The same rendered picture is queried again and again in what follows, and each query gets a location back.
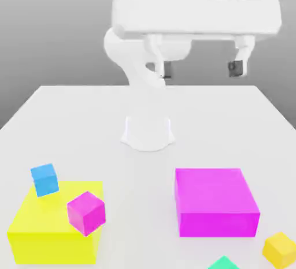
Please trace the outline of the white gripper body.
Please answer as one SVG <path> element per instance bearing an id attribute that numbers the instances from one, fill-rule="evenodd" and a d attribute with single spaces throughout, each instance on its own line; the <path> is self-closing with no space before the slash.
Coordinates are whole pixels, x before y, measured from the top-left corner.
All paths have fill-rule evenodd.
<path id="1" fill-rule="evenodd" d="M 217 36 L 230 40 L 276 35 L 279 0 L 113 0 L 112 27 L 120 35 Z"/>

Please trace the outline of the small yellow cube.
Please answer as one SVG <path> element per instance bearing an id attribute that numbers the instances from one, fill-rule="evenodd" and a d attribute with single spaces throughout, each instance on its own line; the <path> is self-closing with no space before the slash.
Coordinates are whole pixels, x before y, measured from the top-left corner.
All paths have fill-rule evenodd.
<path id="1" fill-rule="evenodd" d="M 276 269 L 284 269 L 296 261 L 296 243 L 279 232 L 265 240 L 262 254 Z"/>

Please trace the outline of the small blue cube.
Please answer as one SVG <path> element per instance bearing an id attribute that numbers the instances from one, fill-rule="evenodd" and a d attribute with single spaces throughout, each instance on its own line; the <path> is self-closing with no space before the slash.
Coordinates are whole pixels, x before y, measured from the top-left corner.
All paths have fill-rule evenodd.
<path id="1" fill-rule="evenodd" d="M 37 197 L 59 191 L 57 175 L 52 163 L 32 168 L 31 175 Z"/>

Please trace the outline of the small magenta cube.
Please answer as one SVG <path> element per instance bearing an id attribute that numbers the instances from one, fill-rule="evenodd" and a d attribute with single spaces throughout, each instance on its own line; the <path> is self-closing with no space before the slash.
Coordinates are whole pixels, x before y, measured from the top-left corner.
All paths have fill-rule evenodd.
<path id="1" fill-rule="evenodd" d="M 86 191 L 67 203 L 69 223 L 85 237 L 106 222 L 105 203 Z"/>

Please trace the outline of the large yellow box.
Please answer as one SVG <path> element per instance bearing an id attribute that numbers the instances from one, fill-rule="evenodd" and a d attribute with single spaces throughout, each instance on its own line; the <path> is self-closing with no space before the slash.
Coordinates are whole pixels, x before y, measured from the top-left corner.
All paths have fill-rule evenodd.
<path id="1" fill-rule="evenodd" d="M 59 191 L 37 197 L 31 186 L 7 236 L 16 264 L 95 264 L 100 229 L 85 237 L 68 219 L 67 204 L 85 191 L 103 199 L 100 181 L 61 181 Z"/>

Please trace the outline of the small green cube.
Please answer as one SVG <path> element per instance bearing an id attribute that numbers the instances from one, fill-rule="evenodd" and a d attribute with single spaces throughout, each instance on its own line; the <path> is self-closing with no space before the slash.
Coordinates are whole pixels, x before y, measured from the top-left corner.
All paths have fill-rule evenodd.
<path id="1" fill-rule="evenodd" d="M 233 263 L 228 257 L 222 256 L 211 264 L 208 269 L 239 269 L 239 267 Z"/>

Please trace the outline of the large magenta box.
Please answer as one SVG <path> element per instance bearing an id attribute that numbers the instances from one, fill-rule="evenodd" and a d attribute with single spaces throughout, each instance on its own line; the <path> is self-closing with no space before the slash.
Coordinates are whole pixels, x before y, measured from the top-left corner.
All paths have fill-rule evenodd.
<path id="1" fill-rule="evenodd" d="M 254 237 L 260 210 L 241 169 L 176 169 L 181 237 Z"/>

